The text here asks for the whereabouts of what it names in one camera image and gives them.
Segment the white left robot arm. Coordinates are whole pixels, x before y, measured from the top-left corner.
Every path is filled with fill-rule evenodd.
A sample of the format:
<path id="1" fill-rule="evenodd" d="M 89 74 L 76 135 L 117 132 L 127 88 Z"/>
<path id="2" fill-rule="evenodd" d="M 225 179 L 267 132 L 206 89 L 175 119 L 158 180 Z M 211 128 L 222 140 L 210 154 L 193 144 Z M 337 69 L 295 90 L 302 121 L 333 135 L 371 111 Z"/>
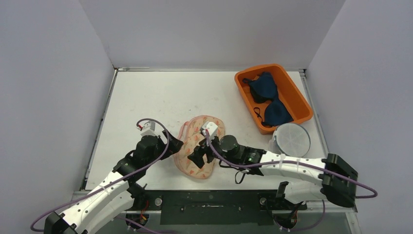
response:
<path id="1" fill-rule="evenodd" d="M 150 164 L 177 153 L 183 142 L 163 131 L 167 138 L 143 136 L 136 148 L 117 162 L 108 175 L 82 200 L 61 213 L 50 213 L 44 224 L 45 234 L 94 234 L 106 223 L 130 208 L 149 206 L 144 187 L 137 184 Z"/>

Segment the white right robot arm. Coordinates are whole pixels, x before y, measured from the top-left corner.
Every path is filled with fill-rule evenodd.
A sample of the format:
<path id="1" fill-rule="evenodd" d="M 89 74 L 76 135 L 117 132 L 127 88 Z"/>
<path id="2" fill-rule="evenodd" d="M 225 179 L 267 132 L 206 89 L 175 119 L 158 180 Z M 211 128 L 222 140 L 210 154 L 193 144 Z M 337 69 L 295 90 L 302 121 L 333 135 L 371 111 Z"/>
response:
<path id="1" fill-rule="evenodd" d="M 336 154 L 326 158 L 299 158 L 240 145 L 232 135 L 206 138 L 187 158 L 198 168 L 218 158 L 244 174 L 283 176 L 275 202 L 281 209 L 309 200 L 328 200 L 345 207 L 355 206 L 357 171 Z"/>

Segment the navy blue bra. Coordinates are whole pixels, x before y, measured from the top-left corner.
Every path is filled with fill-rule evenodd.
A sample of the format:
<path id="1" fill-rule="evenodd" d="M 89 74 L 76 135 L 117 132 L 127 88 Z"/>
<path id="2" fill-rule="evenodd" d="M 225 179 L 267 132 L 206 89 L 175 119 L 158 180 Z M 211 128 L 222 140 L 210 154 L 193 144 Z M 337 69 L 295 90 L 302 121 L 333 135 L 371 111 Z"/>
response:
<path id="1" fill-rule="evenodd" d="M 262 126 L 275 127 L 293 121 L 286 106 L 279 98 L 278 87 L 270 72 L 263 72 L 257 79 L 242 79 L 247 84 L 255 103 L 262 104 L 270 101 L 261 115 L 259 107 L 254 107 L 253 111 L 260 119 Z"/>

